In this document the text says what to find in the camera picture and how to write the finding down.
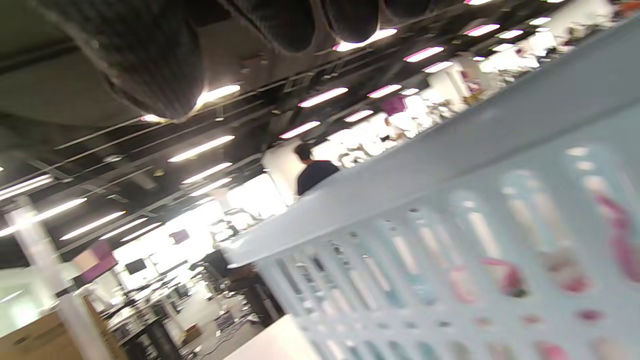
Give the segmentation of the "person's right hand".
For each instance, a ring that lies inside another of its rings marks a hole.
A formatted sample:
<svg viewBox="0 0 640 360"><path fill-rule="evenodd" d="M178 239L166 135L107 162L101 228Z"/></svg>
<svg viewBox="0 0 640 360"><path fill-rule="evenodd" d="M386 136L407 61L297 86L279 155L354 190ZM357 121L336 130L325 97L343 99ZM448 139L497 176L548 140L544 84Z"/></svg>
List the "person's right hand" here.
<svg viewBox="0 0 640 360"><path fill-rule="evenodd" d="M221 5L275 50L273 71L319 64L310 0L223 0ZM206 71L185 0L19 0L12 20L51 34L57 27L87 56L119 101L145 114L182 120L196 107Z"/></svg>

